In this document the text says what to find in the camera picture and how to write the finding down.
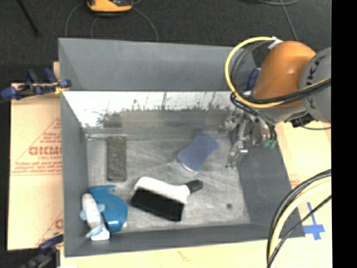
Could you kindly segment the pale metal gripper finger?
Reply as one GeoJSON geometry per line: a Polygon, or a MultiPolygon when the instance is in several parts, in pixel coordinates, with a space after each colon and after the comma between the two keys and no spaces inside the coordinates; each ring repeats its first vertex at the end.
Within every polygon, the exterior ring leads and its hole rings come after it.
{"type": "Polygon", "coordinates": [[[247,145],[244,141],[237,141],[232,144],[228,153],[226,168],[236,168],[237,163],[240,162],[243,157],[247,156],[248,152],[247,145]]]}

